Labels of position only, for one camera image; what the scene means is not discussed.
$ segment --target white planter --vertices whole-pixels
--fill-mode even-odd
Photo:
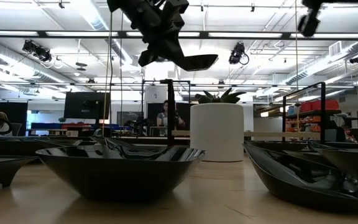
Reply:
[[[244,109],[230,103],[191,107],[190,147],[205,150],[204,161],[237,162],[244,159]]]

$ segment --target robotic arm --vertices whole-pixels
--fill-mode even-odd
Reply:
[[[108,0],[108,5],[111,12],[121,9],[131,20],[131,28],[139,29],[143,42],[149,44],[139,58],[140,66],[162,57],[186,71],[197,71],[209,69],[217,61],[217,55],[183,54],[178,35],[185,25],[180,14],[186,11],[187,0]]]
[[[320,23],[317,15],[323,3],[358,3],[358,0],[302,0],[302,4],[309,8],[309,11],[301,18],[298,31],[305,37],[312,37],[316,33]]]

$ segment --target ceiling beam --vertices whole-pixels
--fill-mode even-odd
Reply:
[[[105,39],[108,31],[95,30],[0,30],[0,37],[5,38],[41,38],[41,39]],[[118,39],[142,39],[138,31],[114,30],[112,36]],[[179,39],[211,39],[211,40],[296,40],[292,32],[239,32],[239,31],[182,31]],[[354,40],[358,41],[358,33],[354,32],[320,32],[311,38],[299,35],[298,40]]]

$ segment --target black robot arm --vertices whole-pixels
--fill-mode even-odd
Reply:
[[[298,24],[298,31],[305,37],[312,37],[317,30],[320,20],[318,12],[323,3],[358,3],[357,0],[302,0],[302,4],[309,8],[308,14],[303,16]]]

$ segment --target office chair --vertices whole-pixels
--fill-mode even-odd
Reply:
[[[20,123],[12,123],[12,135],[17,136],[19,134],[21,127],[22,127],[22,124],[20,124]]]

